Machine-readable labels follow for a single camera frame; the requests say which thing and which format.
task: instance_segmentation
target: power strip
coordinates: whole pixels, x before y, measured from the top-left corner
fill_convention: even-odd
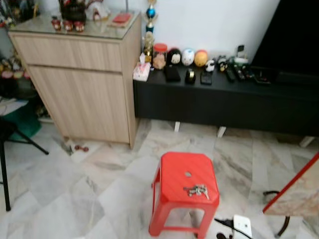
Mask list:
[[[234,215],[234,228],[236,228],[239,231],[242,231],[243,233],[247,234],[248,236],[252,237],[251,232],[251,224],[250,219],[240,216],[240,215]],[[242,235],[241,233],[233,230],[233,238],[234,239],[247,239],[246,236]]]

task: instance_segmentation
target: floor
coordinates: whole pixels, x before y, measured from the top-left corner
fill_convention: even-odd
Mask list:
[[[300,148],[292,137],[228,128],[217,138],[213,126],[142,120],[136,145],[85,142],[89,152],[67,153],[55,127],[45,124],[33,137],[50,151],[5,143],[12,211],[5,212],[0,186],[0,239],[150,239],[151,181],[168,151],[205,153],[213,160],[220,191],[217,218],[251,219],[254,239],[273,239],[284,217],[264,216],[262,192],[281,190],[319,150],[318,141]],[[169,224],[190,225],[186,210],[173,211]],[[208,239],[231,231],[216,222]],[[319,216],[293,217],[283,239],[316,239]],[[192,239],[163,232],[160,239]]]

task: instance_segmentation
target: red plastic stool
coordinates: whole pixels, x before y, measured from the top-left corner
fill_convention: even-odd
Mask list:
[[[155,205],[155,185],[160,183],[159,197]],[[209,199],[204,195],[189,196],[185,188],[205,185]],[[203,239],[219,205],[219,192],[211,160],[204,154],[166,153],[156,171],[153,187],[153,211],[149,227],[151,236],[157,237],[162,230],[193,232]],[[198,228],[165,227],[166,219],[174,208],[204,210]]]

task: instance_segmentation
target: wooden cabinet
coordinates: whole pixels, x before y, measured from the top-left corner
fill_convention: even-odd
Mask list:
[[[122,31],[123,38],[33,30],[9,34],[61,134],[133,147],[137,121],[132,74],[141,50],[140,14],[134,16],[127,32],[113,32],[117,36]]]

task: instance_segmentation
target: orange egg figurine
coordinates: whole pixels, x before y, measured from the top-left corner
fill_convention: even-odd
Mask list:
[[[199,50],[195,54],[195,65],[198,67],[203,67],[208,60],[208,54],[205,50]]]

